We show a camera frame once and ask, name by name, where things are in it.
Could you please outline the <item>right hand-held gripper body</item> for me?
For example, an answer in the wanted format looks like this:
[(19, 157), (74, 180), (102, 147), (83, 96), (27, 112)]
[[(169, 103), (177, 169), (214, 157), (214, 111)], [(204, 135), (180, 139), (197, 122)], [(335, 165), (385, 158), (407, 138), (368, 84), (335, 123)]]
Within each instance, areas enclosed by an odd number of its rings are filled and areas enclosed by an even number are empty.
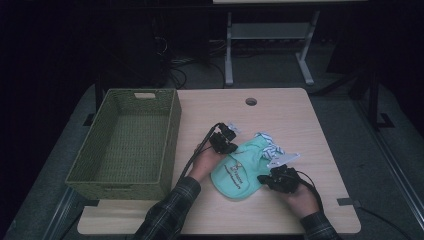
[(294, 168), (287, 166), (288, 163), (300, 157), (299, 153), (286, 153), (276, 155), (267, 164), (270, 170), (269, 176), (272, 182), (269, 184), (274, 185), (278, 192), (281, 193), (294, 193), (299, 185), (299, 176)]

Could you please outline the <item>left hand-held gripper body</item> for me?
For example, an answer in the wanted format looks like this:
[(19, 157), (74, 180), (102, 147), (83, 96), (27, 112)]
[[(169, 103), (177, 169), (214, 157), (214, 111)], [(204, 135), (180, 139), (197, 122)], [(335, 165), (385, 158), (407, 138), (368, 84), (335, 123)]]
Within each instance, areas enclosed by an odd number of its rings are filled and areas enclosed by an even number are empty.
[(237, 134), (233, 127), (224, 123), (218, 123), (218, 132), (213, 132), (209, 138), (212, 148), (219, 154), (225, 154), (227, 149), (231, 149), (230, 144), (236, 138)]

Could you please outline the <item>mint green baby garment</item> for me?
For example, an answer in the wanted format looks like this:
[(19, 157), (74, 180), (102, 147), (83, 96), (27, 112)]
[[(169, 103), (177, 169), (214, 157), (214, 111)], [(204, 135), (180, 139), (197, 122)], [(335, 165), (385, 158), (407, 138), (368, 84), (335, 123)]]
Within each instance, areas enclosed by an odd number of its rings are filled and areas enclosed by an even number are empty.
[(212, 183), (227, 198), (245, 199), (262, 186), (257, 177), (270, 173), (269, 163), (283, 155), (285, 151), (269, 134), (258, 132), (217, 165), (211, 173)]

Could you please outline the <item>green woven basket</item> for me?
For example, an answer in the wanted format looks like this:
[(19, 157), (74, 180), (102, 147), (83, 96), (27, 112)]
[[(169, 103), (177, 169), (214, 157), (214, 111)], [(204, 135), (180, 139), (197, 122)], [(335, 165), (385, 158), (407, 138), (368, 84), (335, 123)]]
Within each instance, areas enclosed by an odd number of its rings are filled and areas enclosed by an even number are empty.
[(111, 89), (66, 178), (90, 200), (161, 200), (172, 188), (181, 105), (175, 89)]

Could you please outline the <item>person's right hand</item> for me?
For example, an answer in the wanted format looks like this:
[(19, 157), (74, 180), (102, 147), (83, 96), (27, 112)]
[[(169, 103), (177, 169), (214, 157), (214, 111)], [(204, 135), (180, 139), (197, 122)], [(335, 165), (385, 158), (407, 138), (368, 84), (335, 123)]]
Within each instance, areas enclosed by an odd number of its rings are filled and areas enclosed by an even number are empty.
[(294, 193), (282, 194), (281, 197), (299, 219), (320, 210), (314, 194), (304, 185), (299, 185)]

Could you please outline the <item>person's left hand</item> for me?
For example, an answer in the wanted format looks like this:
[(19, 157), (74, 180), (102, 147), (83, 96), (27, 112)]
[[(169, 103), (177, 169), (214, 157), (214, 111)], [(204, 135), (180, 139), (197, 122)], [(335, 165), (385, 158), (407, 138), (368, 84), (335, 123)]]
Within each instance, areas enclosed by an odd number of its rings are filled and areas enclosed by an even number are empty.
[(212, 145), (207, 142), (202, 148), (200, 154), (193, 162), (193, 167), (188, 176), (201, 182), (216, 168), (216, 166), (225, 158), (225, 155), (217, 153)]

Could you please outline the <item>grey tape strip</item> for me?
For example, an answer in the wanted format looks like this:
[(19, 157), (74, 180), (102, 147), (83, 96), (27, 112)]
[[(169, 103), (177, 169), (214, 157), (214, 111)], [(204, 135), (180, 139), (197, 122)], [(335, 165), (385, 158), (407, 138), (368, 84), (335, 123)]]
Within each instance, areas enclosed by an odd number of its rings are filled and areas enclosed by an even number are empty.
[(339, 206), (352, 205), (355, 208), (360, 208), (362, 206), (359, 200), (353, 200), (351, 198), (338, 198), (337, 203)]

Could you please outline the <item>black metal stand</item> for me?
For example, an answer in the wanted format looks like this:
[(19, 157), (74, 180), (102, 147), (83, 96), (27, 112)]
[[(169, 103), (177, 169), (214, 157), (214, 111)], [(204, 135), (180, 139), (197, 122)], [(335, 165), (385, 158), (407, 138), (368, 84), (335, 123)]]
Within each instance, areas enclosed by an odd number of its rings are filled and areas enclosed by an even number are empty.
[(394, 128), (394, 124), (386, 113), (378, 111), (379, 102), (379, 80), (377, 72), (361, 67), (330, 85), (309, 93), (309, 96), (324, 96), (337, 88), (352, 82), (353, 85), (348, 92), (350, 99), (359, 101), (368, 94), (367, 119), (372, 128), (379, 131), (381, 128)]

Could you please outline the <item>aluminium floor rail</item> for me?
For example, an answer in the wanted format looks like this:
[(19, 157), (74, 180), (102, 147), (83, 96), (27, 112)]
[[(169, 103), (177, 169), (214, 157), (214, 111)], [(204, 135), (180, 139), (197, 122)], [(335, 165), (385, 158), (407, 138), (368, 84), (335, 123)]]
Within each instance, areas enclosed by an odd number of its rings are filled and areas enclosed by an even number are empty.
[(81, 215), (82, 208), (78, 203), (78, 194), (67, 187), (54, 210), (42, 240), (65, 240)]
[(424, 202), (420, 199), (417, 191), (408, 179), (406, 172), (401, 167), (397, 156), (382, 135), (384, 129), (395, 129), (394, 123), (386, 113), (378, 113), (376, 118), (370, 117), (368, 109), (359, 101), (355, 101), (354, 106), (383, 155), (389, 171), (420, 226), (421, 231), (424, 232)]

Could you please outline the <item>white metal table frame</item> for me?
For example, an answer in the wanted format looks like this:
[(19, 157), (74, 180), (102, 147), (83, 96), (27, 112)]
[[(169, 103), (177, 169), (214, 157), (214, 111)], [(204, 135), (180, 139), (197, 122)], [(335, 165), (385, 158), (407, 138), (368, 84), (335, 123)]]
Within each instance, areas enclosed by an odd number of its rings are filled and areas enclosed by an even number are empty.
[(309, 22), (300, 23), (234, 23), (232, 13), (229, 12), (226, 26), (225, 85), (232, 86), (234, 84), (232, 66), (232, 42), (234, 40), (303, 40), (303, 48), (295, 56), (305, 83), (312, 86), (314, 80), (306, 57), (319, 16), (320, 12), (315, 11)]

